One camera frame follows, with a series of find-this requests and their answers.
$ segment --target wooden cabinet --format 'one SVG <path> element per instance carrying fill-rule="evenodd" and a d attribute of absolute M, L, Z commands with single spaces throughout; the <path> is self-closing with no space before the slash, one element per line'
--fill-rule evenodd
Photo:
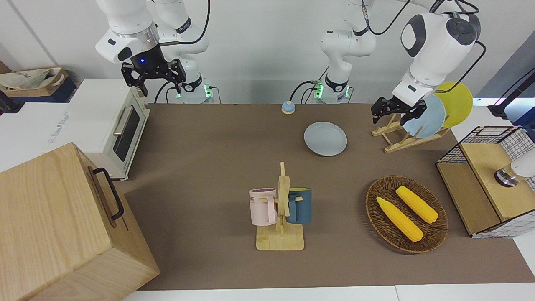
<path fill-rule="evenodd" d="M 461 143 L 460 151 L 467 163 L 438 163 L 437 167 L 468 234 L 506 237 L 535 228 L 529 214 L 535 210 L 535 193 L 528 183 L 503 187 L 494 179 L 496 170 L 511 163 L 503 147 Z"/>
<path fill-rule="evenodd" d="M 0 174 L 2 301 L 121 300 L 159 274 L 98 171 L 68 144 Z"/>

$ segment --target corn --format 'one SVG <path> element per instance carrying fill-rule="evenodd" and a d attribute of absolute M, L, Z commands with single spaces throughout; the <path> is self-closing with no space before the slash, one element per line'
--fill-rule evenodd
<path fill-rule="evenodd" d="M 438 219 L 438 213 L 407 187 L 400 186 L 396 194 L 426 223 L 431 224 Z"/>
<path fill-rule="evenodd" d="M 394 225 L 400 229 L 410 241 L 415 243 L 424 237 L 424 233 L 420 228 L 418 228 L 418 226 L 404 215 L 394 204 L 380 197 L 377 197 L 377 202 L 388 219 L 392 221 L 392 223 L 394 223 Z"/>

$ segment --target bag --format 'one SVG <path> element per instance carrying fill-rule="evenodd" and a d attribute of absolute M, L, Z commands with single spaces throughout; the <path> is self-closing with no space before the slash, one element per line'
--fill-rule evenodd
<path fill-rule="evenodd" d="M 0 89 L 8 91 L 37 88 L 43 83 L 49 71 L 47 68 L 0 74 Z"/>

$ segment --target yellow plate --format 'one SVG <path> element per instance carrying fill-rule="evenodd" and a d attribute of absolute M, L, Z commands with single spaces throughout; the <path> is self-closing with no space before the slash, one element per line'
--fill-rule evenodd
<path fill-rule="evenodd" d="M 453 87 L 454 82 L 445 82 L 437 90 L 447 90 Z M 442 127 L 452 127 L 463 122 L 472 111 L 472 93 L 463 84 L 447 93 L 435 93 L 446 109 L 446 121 Z"/>

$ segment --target oven door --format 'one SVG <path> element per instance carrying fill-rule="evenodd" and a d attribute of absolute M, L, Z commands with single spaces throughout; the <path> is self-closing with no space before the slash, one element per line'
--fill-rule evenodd
<path fill-rule="evenodd" d="M 116 166 L 122 168 L 122 174 L 112 175 L 114 178 L 125 178 L 128 175 L 132 158 L 137 149 L 137 144 L 145 122 L 147 121 L 134 95 L 130 95 L 130 100 L 127 100 L 117 126 L 113 131 L 111 138 L 111 148 L 109 149 L 109 157 Z"/>

